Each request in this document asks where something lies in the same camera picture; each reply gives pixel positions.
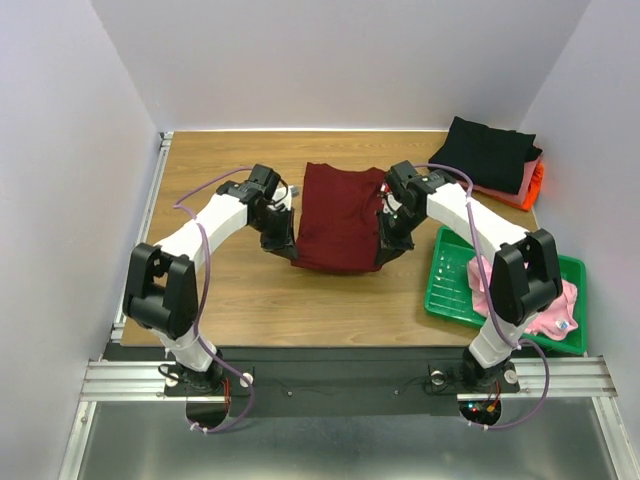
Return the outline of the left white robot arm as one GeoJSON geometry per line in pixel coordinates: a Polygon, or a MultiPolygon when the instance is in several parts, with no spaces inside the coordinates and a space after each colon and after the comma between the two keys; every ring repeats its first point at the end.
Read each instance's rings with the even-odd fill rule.
{"type": "Polygon", "coordinates": [[[294,240],[291,187],[275,170],[257,164],[242,182],[229,175],[199,213],[155,244],[140,243],[130,255],[122,311],[151,331],[176,360],[162,375],[210,394],[224,384],[222,355],[202,337],[199,323],[208,289],[197,284],[211,271],[212,253],[231,235],[251,227],[263,251],[289,261],[298,257],[294,240]]]}

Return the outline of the maroon t shirt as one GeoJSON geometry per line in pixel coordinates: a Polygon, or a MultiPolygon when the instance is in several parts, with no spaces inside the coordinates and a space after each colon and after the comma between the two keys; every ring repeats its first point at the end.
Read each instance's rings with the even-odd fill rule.
{"type": "Polygon", "coordinates": [[[385,172],[345,171],[329,164],[306,165],[296,246],[298,268],[337,274],[375,272],[379,242],[377,213],[385,172]]]}

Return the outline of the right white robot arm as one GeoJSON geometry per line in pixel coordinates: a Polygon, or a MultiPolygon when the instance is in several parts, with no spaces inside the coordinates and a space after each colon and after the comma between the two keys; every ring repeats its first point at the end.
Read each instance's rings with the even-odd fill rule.
{"type": "Polygon", "coordinates": [[[453,167],[435,164],[421,174],[403,161],[387,171],[384,184],[383,197],[392,203],[377,214],[376,265],[413,249],[412,233],[428,218],[473,247],[489,314],[464,350],[460,375],[470,388],[493,383],[521,348],[526,328],[563,292],[554,237],[518,226],[475,200],[471,178],[453,167]]]}

